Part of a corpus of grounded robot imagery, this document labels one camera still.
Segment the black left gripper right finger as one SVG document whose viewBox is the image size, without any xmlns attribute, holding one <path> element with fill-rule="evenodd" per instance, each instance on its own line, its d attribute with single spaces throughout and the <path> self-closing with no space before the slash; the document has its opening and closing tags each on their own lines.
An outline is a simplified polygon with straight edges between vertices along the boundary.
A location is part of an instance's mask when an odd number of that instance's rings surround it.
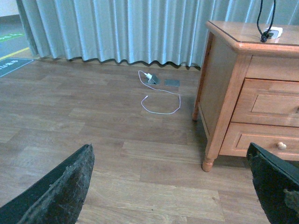
<svg viewBox="0 0 299 224">
<path fill-rule="evenodd" d="M 251 142 L 247 150 L 253 185 L 271 224 L 299 222 L 299 169 Z"/>
</svg>

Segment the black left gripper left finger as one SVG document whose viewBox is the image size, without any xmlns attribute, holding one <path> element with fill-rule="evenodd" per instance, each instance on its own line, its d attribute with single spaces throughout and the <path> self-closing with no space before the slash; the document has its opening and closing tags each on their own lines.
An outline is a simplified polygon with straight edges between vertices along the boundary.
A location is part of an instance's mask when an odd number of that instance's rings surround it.
<svg viewBox="0 0 299 224">
<path fill-rule="evenodd" d="M 0 209 L 2 224 L 74 224 L 93 172 L 92 145 L 79 150 Z"/>
</svg>

